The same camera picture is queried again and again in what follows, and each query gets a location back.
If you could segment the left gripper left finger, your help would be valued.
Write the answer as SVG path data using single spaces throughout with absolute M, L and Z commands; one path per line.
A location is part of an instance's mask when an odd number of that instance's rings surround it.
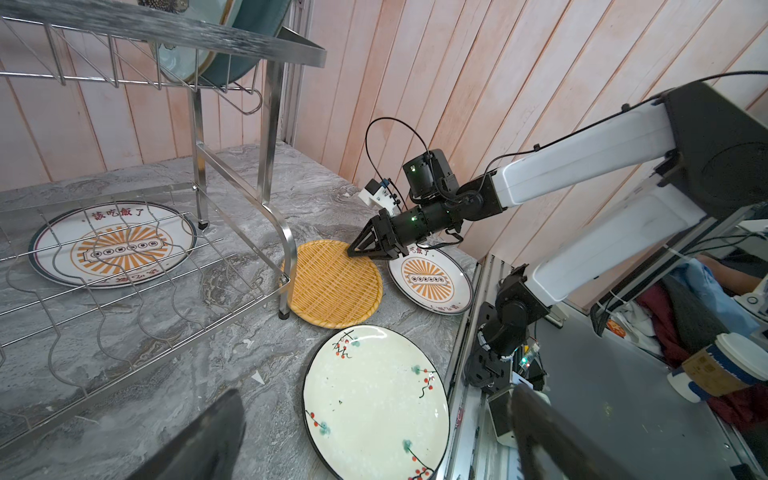
M 230 479 L 245 430 L 240 392 L 229 389 L 130 477 Z

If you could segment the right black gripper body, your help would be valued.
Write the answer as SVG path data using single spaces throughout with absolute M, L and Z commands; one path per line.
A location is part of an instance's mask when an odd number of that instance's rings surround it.
M 395 216 L 386 209 L 380 209 L 371 224 L 377 251 L 406 252 L 410 245 L 424 242 L 440 231 L 449 231 L 455 241 L 438 243 L 436 248 L 462 243 L 464 238 L 460 231 L 463 221 L 455 205 L 437 200 L 417 205 Z

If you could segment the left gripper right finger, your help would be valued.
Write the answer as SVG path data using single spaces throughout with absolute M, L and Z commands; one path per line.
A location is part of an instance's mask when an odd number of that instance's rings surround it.
M 545 479 L 541 455 L 550 458 L 568 479 L 633 479 L 635 476 L 587 438 L 532 388 L 516 386 L 511 394 L 513 432 L 522 476 Z

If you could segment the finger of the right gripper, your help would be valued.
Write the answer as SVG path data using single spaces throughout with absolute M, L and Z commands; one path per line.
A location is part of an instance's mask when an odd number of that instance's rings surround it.
M 386 250 L 377 245 L 374 245 L 371 248 L 361 248 L 360 246 L 351 245 L 350 257 L 367 257 L 372 260 L 395 260 L 396 251 L 394 249 Z
M 377 230 L 373 224 L 366 224 L 360 234 L 350 243 L 347 248 L 347 254 L 350 255 L 350 246 L 360 246 L 361 248 L 371 248 L 374 245 L 381 246 L 378 239 Z

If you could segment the steel wire dish rack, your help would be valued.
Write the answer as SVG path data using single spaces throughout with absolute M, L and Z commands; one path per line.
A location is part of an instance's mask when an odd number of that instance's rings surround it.
M 5 1 L 1 20 L 40 28 L 50 46 L 68 32 L 91 35 L 121 62 L 117 42 L 136 48 L 168 33 L 174 16 L 116 1 Z M 326 52 L 287 28 L 273 36 L 207 26 L 203 47 L 264 64 L 263 142 L 258 181 L 249 183 L 205 143 L 201 82 L 172 82 L 160 70 L 140 76 L 156 89 L 182 88 L 190 102 L 190 169 L 145 167 L 82 193 L 1 205 L 1 452 L 50 434 L 114 393 L 142 380 L 246 312 L 279 302 L 290 315 L 297 245 L 271 205 L 281 79 L 286 64 L 323 67 Z M 29 244 L 46 220 L 116 201 L 172 207 L 195 226 L 197 244 L 162 278 L 94 290 L 57 284 L 29 262 Z

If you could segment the light teal flower plate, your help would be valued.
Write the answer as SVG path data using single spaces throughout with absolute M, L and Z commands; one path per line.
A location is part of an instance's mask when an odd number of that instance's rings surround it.
M 231 27 L 241 9 L 242 1 L 139 0 L 138 6 L 172 14 L 170 30 L 150 43 L 161 73 L 172 82 L 190 83 L 212 63 L 216 53 L 203 47 L 207 26 Z

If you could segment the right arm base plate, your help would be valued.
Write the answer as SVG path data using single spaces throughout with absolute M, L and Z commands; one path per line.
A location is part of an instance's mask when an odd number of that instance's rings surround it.
M 515 353 L 511 359 L 503 359 L 496 353 L 480 346 L 480 340 L 473 338 L 472 348 L 464 364 L 463 380 L 466 384 L 479 388 L 487 395 L 493 395 L 507 390 L 513 385 L 515 377 L 519 375 L 527 381 L 536 391 L 543 391 L 546 374 L 538 360 L 523 372 L 519 369 L 516 360 L 521 355 Z

